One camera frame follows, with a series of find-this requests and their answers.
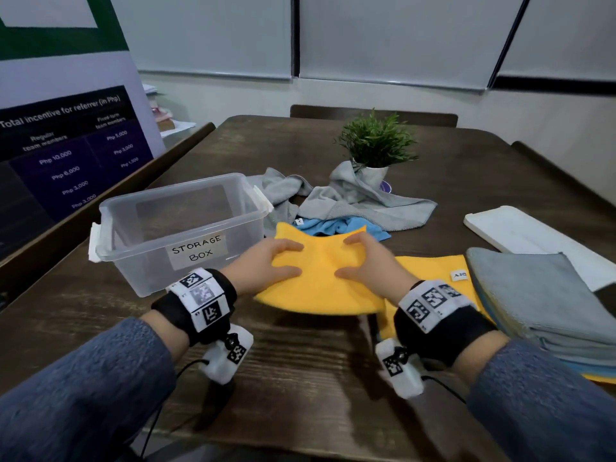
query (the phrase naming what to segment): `hand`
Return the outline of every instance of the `hand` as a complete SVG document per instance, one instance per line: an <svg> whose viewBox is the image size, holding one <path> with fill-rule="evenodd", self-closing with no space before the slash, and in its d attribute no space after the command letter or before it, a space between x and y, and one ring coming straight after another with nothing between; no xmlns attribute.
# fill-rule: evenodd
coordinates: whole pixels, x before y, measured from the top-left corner
<svg viewBox="0 0 616 462"><path fill-rule="evenodd" d="M243 255L220 272L235 287L237 295L255 295L281 280L297 277L302 273L295 266L272 266L274 256L283 251L302 251L304 245L286 238L266 238L259 241Z"/></svg>
<svg viewBox="0 0 616 462"><path fill-rule="evenodd" d="M394 305L419 282L411 272L396 261L394 255L366 232L354 233L344 240L346 244L361 243L366 249L366 260L359 267L343 267L335 272L342 279L363 283L372 293L386 298Z"/></svg>

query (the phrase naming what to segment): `yellow microfiber cloth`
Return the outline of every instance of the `yellow microfiber cloth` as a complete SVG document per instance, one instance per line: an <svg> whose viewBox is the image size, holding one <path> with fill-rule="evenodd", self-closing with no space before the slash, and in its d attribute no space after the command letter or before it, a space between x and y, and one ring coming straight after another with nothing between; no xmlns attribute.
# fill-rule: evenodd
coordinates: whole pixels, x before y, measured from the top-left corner
<svg viewBox="0 0 616 462"><path fill-rule="evenodd" d="M363 284L340 279L334 272L341 267L364 262L364 247L344 244L352 233L311 236L280 222L276 238L288 238L304 245L303 251L285 251L273 259L273 266L292 265L302 269L299 277L274 284L255 298L267 305L297 313L355 316L383 311L385 303Z"/></svg>
<svg viewBox="0 0 616 462"><path fill-rule="evenodd" d="M417 278L423 280L444 280L457 291L466 295L478 306L479 311L487 316L475 292L473 282L471 282L471 275L466 265L466 259L462 254L443 257L396 256L396 259L402 264L404 269L411 272ZM466 271L467 279L453 281L451 273L459 270ZM385 310L377 316L381 340L396 337L396 329L394 328L396 310L396 306L385 300Z"/></svg>

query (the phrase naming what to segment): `storage box label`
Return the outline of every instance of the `storage box label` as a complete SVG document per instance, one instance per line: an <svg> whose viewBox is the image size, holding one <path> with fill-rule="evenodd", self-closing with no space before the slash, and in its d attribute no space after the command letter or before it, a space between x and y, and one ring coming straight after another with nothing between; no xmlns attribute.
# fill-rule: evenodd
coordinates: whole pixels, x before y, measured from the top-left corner
<svg viewBox="0 0 616 462"><path fill-rule="evenodd" d="M224 256L228 253L224 232L211 233L192 240L167 246L169 261L174 270L180 270L208 259Z"/></svg>

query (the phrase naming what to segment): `white wall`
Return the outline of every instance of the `white wall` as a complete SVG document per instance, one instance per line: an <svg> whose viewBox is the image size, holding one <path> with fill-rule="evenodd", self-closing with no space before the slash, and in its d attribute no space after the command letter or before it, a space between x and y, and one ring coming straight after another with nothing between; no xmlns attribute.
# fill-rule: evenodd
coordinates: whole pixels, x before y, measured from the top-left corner
<svg viewBox="0 0 616 462"><path fill-rule="evenodd" d="M178 119L220 125L234 115L289 116L294 103L455 113L458 127L523 141L616 204L616 98L298 79L247 81L142 74Z"/></svg>

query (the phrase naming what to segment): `gray jacket sleeve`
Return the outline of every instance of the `gray jacket sleeve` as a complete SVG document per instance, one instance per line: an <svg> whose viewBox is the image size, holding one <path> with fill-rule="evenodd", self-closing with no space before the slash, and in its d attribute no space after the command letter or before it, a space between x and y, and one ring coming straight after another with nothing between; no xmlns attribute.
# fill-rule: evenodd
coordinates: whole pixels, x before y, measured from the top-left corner
<svg viewBox="0 0 616 462"><path fill-rule="evenodd" d="M174 388L169 350L126 319L0 397L0 460L114 460Z"/></svg>
<svg viewBox="0 0 616 462"><path fill-rule="evenodd" d="M616 400L528 342L488 362L467 405L514 462L616 460Z"/></svg>

